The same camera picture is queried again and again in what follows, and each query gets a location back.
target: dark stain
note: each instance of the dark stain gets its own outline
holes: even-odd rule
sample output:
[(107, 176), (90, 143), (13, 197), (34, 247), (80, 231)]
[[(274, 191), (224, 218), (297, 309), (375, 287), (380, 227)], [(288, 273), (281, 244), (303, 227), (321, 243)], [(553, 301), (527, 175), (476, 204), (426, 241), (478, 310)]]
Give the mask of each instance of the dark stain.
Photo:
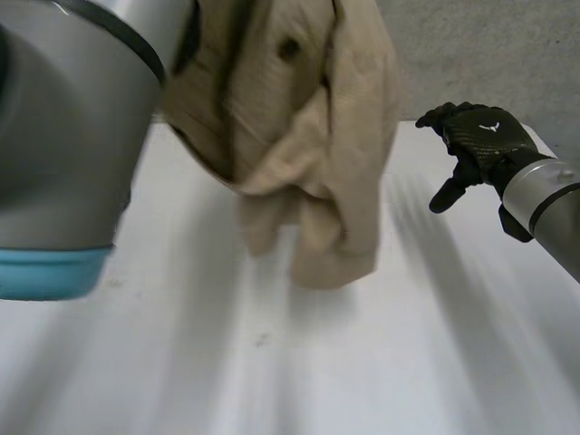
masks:
[(260, 335), (256, 341), (256, 348), (260, 349), (262, 347), (268, 347), (270, 345), (270, 334), (263, 333)]

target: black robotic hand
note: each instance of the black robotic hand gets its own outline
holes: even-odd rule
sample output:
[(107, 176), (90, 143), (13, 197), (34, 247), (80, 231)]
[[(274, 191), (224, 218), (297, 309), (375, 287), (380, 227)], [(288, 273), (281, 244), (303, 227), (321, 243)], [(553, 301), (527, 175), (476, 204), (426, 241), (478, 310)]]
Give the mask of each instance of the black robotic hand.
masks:
[[(442, 213), (461, 198), (470, 186), (487, 183), (502, 197), (509, 181), (525, 166), (548, 156), (539, 154), (536, 144), (519, 121), (498, 107), (448, 102), (428, 111), (417, 127), (432, 127), (449, 155), (458, 159), (453, 176), (430, 203), (433, 213)], [(501, 206), (499, 216), (506, 233), (522, 242), (529, 233)]]

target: logo on robotic hand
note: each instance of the logo on robotic hand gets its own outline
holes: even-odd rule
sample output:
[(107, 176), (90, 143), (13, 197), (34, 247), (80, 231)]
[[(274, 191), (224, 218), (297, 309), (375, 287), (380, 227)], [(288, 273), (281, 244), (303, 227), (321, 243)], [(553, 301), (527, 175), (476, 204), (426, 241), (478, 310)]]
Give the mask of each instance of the logo on robotic hand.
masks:
[(497, 133), (500, 125), (501, 125), (500, 122), (498, 122), (495, 126), (492, 127), (486, 127), (485, 125), (480, 125), (479, 127), (483, 130), (489, 130), (493, 131), (494, 133)]

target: crumpled fabric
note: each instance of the crumpled fabric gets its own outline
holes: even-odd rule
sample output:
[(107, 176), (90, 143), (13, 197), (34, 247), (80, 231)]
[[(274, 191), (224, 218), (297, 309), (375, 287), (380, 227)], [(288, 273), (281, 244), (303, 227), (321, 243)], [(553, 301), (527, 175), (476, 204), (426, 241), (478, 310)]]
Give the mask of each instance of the crumpled fabric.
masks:
[(161, 108), (239, 194), (251, 254), (299, 227), (290, 274), (333, 289), (369, 275), (401, 75), (374, 0), (202, 0), (201, 46)]

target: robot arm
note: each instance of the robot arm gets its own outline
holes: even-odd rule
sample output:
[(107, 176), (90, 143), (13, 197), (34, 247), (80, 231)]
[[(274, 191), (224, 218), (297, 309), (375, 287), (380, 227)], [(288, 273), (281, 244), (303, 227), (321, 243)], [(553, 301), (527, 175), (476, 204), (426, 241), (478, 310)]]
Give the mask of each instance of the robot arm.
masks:
[(194, 0), (0, 0), (0, 298), (94, 287), (197, 27)]
[(559, 159), (542, 159), (507, 184), (503, 204), (580, 282), (580, 171)]
[(497, 107), (447, 103), (417, 126), (431, 127), (458, 165), (433, 198), (441, 213), (469, 186), (487, 183), (502, 199), (499, 218), (506, 233), (539, 244), (580, 282), (580, 170), (540, 154), (519, 121)]

